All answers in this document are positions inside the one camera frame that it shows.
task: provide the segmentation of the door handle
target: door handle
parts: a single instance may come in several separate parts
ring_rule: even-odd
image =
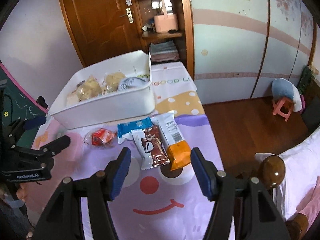
[[[128,16],[129,22],[133,23],[133,17],[132,17],[131,9],[127,8],[126,10],[127,10],[127,14],[121,15],[121,16],[119,16],[119,18]]]

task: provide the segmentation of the basket handle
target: basket handle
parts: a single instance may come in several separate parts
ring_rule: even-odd
[[[168,18],[167,9],[166,9],[166,7],[165,7],[164,0],[161,0],[161,1],[162,1],[163,15],[164,15],[164,18],[167,19],[167,18]]]

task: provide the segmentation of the green object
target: green object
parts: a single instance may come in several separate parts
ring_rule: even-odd
[[[41,115],[45,115],[38,106],[23,95],[23,93],[17,88],[17,86],[11,81],[2,68],[0,68],[0,80],[7,79],[7,87],[4,93],[12,98],[12,119],[16,120],[18,117],[22,119],[32,119]],[[2,122],[4,126],[10,124],[11,119],[11,102],[9,98],[4,98],[4,111],[2,114]],[[35,127],[32,130],[25,131],[18,141],[17,145],[21,147],[31,148],[32,143],[36,137],[39,127]]]
[[[311,78],[313,77],[312,72],[310,68],[307,66],[304,67],[302,74],[300,76],[300,80],[297,86],[297,89],[301,95],[304,94],[307,86],[309,85]]]

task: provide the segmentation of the stack of folded cloth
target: stack of folded cloth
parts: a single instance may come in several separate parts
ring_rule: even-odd
[[[173,41],[167,41],[159,44],[151,43],[150,47],[151,61],[163,62],[169,60],[178,60],[178,50]]]

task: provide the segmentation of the blue gripper pad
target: blue gripper pad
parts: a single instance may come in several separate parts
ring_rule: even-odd
[[[202,157],[202,161],[206,160],[203,158],[201,152],[200,156],[197,154],[197,151],[199,151],[198,148],[193,148],[191,150],[191,165],[193,167],[193,170],[195,171],[196,178],[198,180],[199,186],[201,188],[202,194],[206,196],[209,201],[212,201],[213,194],[211,190],[211,179],[209,175],[207,174],[205,167],[203,166],[203,163],[201,162],[200,158]]]
[[[36,118],[28,119],[24,122],[23,128],[24,130],[28,131],[37,126],[43,125],[46,122],[45,116],[39,116]]]
[[[111,200],[114,200],[121,191],[123,182],[125,177],[128,174],[129,166],[131,163],[131,151],[129,148],[123,148],[118,159],[118,162],[120,162],[118,165],[118,168],[113,176],[112,180],[112,189],[110,192],[110,198]]]

